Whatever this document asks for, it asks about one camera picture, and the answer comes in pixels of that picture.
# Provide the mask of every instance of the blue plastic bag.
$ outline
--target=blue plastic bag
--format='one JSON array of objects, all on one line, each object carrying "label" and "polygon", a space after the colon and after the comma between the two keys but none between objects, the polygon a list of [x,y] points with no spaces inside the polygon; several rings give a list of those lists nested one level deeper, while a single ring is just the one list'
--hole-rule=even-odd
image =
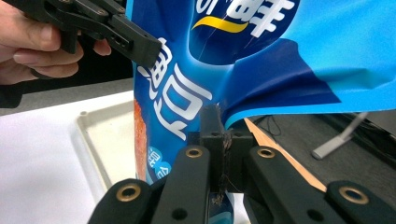
[{"label": "blue plastic bag", "polygon": [[127,9],[163,42],[156,65],[134,76],[148,182],[170,172],[204,105],[219,104],[226,127],[396,108],[393,0],[134,0]]}]

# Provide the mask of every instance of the white surface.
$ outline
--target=white surface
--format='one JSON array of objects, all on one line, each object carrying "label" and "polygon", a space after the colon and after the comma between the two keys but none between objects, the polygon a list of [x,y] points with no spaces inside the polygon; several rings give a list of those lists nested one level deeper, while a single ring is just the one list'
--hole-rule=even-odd
[{"label": "white surface", "polygon": [[105,190],[76,118],[133,92],[0,117],[0,223],[86,223]]}]

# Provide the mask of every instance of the screw hole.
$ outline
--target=screw hole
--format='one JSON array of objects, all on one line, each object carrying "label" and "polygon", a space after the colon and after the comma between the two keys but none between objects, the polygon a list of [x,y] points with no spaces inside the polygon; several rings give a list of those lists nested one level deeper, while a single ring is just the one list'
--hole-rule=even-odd
[{"label": "screw hole", "polygon": [[367,204],[369,198],[363,192],[352,187],[341,187],[339,189],[341,196],[352,203]]},{"label": "screw hole", "polygon": [[127,184],[117,191],[117,199],[121,202],[128,203],[140,195],[141,188],[137,184]]},{"label": "screw hole", "polygon": [[182,208],[175,209],[172,213],[172,218],[175,220],[184,220],[186,217],[187,211]]},{"label": "screw hole", "polygon": [[306,213],[308,214],[308,216],[309,216],[312,220],[315,220],[315,221],[318,221],[318,222],[324,220],[323,215],[322,215],[320,212],[318,212],[317,210],[309,209]]}]

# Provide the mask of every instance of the plastic tray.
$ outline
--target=plastic tray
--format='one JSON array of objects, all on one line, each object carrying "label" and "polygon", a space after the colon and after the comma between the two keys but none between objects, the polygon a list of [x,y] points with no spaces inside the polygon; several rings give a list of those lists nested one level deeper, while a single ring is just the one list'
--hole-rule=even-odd
[{"label": "plastic tray", "polygon": [[133,101],[82,111],[77,124],[107,189],[135,178]]}]

